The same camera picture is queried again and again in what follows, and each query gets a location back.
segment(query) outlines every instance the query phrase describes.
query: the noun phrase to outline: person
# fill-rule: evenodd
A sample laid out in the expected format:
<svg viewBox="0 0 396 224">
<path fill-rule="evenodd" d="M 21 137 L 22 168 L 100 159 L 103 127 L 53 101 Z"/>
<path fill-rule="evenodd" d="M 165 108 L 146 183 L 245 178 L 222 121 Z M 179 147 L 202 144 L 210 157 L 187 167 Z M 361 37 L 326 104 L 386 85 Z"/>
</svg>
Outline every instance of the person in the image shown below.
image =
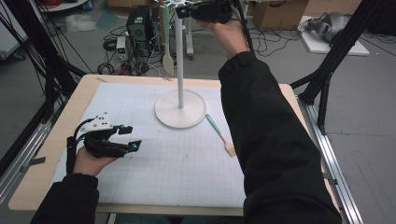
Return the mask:
<svg viewBox="0 0 396 224">
<path fill-rule="evenodd" d="M 341 223 L 326 190 L 320 153 L 268 65 L 248 51 L 239 21 L 198 21 L 229 60 L 219 70 L 221 103 L 245 175 L 245 223 Z M 74 174 L 54 183 L 32 223 L 94 223 L 100 170 L 114 159 L 77 155 Z"/>
</svg>

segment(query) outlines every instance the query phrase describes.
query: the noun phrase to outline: grid paper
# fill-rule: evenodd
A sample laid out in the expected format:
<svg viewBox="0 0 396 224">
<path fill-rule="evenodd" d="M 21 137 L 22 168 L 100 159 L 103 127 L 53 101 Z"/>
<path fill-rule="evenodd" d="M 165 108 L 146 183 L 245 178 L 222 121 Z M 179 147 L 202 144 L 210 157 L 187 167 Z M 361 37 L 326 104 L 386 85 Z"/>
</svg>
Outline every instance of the grid paper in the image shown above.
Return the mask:
<svg viewBox="0 0 396 224">
<path fill-rule="evenodd" d="M 175 130 L 155 116 L 154 106 L 176 87 L 101 83 L 82 120 L 107 112 L 114 125 L 133 126 L 131 134 L 110 141 L 143 140 L 137 152 L 109 164 L 98 176 L 100 203 L 241 208 L 244 176 L 219 135 L 204 119 L 195 127 Z M 220 90 L 189 88 L 206 102 L 207 113 L 231 140 L 221 109 Z M 66 150 L 53 182 L 65 176 Z"/>
</svg>

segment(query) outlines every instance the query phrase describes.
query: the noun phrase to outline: cardboard box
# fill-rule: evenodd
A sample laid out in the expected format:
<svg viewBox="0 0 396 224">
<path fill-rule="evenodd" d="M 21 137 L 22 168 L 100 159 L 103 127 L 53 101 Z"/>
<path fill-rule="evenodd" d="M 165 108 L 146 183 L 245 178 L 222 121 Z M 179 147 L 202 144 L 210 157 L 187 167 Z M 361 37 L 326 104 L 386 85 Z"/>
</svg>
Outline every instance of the cardboard box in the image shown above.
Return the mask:
<svg viewBox="0 0 396 224">
<path fill-rule="evenodd" d="M 253 16 L 255 7 L 256 7 L 256 2 L 252 2 L 252 1 L 248 2 L 247 16 Z"/>
<path fill-rule="evenodd" d="M 107 0 L 109 7 L 130 8 L 132 6 L 150 6 L 151 0 Z"/>
<path fill-rule="evenodd" d="M 353 15 L 361 0 L 310 0 L 305 16 L 318 17 L 323 12 L 338 11 L 344 15 Z"/>
<path fill-rule="evenodd" d="M 263 30 L 296 30 L 309 0 L 257 3 L 253 23 Z"/>
</svg>

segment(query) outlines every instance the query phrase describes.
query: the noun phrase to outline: hand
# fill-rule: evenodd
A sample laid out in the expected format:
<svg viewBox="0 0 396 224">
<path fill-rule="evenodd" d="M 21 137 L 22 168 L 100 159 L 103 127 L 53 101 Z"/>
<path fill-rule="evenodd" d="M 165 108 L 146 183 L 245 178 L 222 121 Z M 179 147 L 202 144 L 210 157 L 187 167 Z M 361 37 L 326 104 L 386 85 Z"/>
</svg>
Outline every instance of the hand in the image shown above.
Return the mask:
<svg viewBox="0 0 396 224">
<path fill-rule="evenodd" d="M 115 161 L 117 158 L 112 157 L 94 157 L 87 148 L 81 147 L 76 157 L 74 174 L 97 176 L 105 166 Z"/>
<path fill-rule="evenodd" d="M 220 45 L 227 52 L 229 58 L 236 54 L 248 51 L 245 35 L 239 21 L 232 18 L 225 24 L 209 21 L 197 21 L 203 29 L 213 32 Z"/>
</svg>

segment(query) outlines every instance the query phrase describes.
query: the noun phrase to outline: round white base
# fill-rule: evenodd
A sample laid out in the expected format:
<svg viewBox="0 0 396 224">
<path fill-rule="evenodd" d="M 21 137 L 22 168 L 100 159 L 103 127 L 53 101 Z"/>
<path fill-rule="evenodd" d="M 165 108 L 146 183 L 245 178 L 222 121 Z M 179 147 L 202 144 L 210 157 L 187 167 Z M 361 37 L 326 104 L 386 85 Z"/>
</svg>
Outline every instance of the round white base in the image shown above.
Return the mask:
<svg viewBox="0 0 396 224">
<path fill-rule="evenodd" d="M 155 104 L 155 114 L 165 125 L 176 129 L 187 129 L 197 125 L 205 117 L 204 99 L 194 91 L 183 91 L 184 107 L 178 107 L 178 91 L 162 95 Z"/>
</svg>

